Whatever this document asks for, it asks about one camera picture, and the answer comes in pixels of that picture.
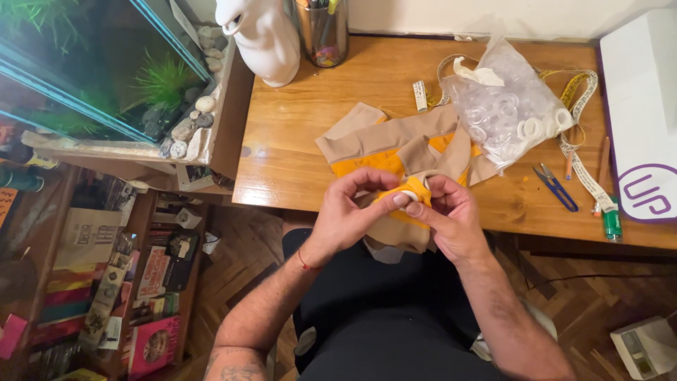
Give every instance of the fingernail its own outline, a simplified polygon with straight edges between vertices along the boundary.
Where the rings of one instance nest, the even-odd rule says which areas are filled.
[[[411,203],[407,205],[407,214],[411,217],[419,217],[423,212],[423,206],[420,203]]]
[[[411,199],[404,193],[399,192],[393,197],[393,201],[397,206],[405,206],[407,203],[409,203],[409,201],[411,201]]]

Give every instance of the white measuring tape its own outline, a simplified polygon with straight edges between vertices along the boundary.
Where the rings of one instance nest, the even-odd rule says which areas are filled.
[[[446,66],[452,60],[455,60],[457,57],[465,57],[472,61],[477,62],[476,59],[470,56],[466,56],[464,54],[452,54],[451,56],[448,56],[447,58],[442,60],[442,62],[440,62],[439,66],[437,67],[437,81],[439,83],[441,83],[442,80],[441,72],[444,66]],[[592,70],[544,71],[544,72],[540,72],[537,68],[534,68],[534,70],[537,72],[537,74],[539,74],[539,78],[541,79],[544,79],[549,75],[557,73],[577,73],[577,75],[569,82],[562,96],[560,97],[560,100],[567,108],[571,105],[571,101],[573,100],[573,96],[576,93],[576,89],[579,87],[579,85],[584,79],[586,80],[588,88],[583,93],[583,95],[576,101],[576,103],[574,103],[573,108],[571,108],[570,110],[574,123],[578,124],[580,121],[581,114],[583,113],[583,109],[587,105],[588,101],[592,97],[595,90],[597,90],[597,86],[599,83],[597,73],[595,73]],[[416,96],[416,108],[418,109],[419,113],[427,111],[428,105],[432,107],[443,106],[444,104],[448,104],[451,101],[451,97],[444,90],[442,90],[442,98],[440,99],[440,101],[439,102],[436,101],[430,95],[430,93],[426,91],[425,84],[423,83],[423,81],[418,81],[414,83],[414,95]],[[565,157],[569,154],[569,152],[572,153],[573,158],[571,160],[571,167],[576,172],[576,175],[581,180],[583,186],[585,186],[588,192],[595,198],[595,200],[597,200],[597,202],[599,202],[600,206],[602,207],[602,210],[605,213],[611,212],[613,210],[618,210],[618,205],[611,200],[611,198],[604,191],[604,189],[602,189],[602,187],[599,186],[599,184],[597,184],[597,181],[595,181],[594,178],[592,178],[588,170],[586,170],[585,166],[581,162],[581,159],[576,154],[575,151],[581,146],[581,144],[578,145],[571,144],[568,141],[567,137],[564,136],[564,134],[559,134],[555,139]]]

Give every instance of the clear plastic bag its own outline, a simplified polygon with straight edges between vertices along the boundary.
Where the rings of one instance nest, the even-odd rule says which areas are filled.
[[[492,37],[477,68],[492,69],[505,86],[460,75],[440,85],[451,96],[461,126],[499,174],[532,147],[573,126],[571,113],[503,36]]]

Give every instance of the red string bracelet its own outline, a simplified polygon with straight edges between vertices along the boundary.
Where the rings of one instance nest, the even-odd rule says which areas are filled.
[[[299,253],[299,260],[300,260],[301,263],[303,264],[303,268],[304,268],[305,270],[316,270],[316,271],[322,270],[322,267],[321,267],[321,266],[320,266],[320,267],[310,267],[310,266],[308,266],[308,265],[303,261],[303,259],[301,258],[301,249],[300,249],[300,248],[299,248],[299,250],[298,250],[297,252]]]

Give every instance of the parquet floor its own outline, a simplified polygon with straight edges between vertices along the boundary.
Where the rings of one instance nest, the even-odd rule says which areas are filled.
[[[188,336],[187,350],[192,361],[177,379],[201,379],[221,320],[247,292],[283,263],[281,219],[257,209],[239,207],[216,207],[213,216],[211,230],[219,231],[223,238],[211,254],[211,261],[205,260],[211,265],[200,277]],[[560,345],[580,380],[631,380],[609,332],[674,312],[677,279],[574,279],[527,291],[520,267],[534,283],[593,273],[675,273],[677,267],[535,257],[528,252],[518,252],[509,241],[498,240],[499,262],[518,295],[552,317]],[[289,319],[278,339],[275,381],[295,380],[292,352],[295,345]],[[668,377],[657,380],[668,380]]]

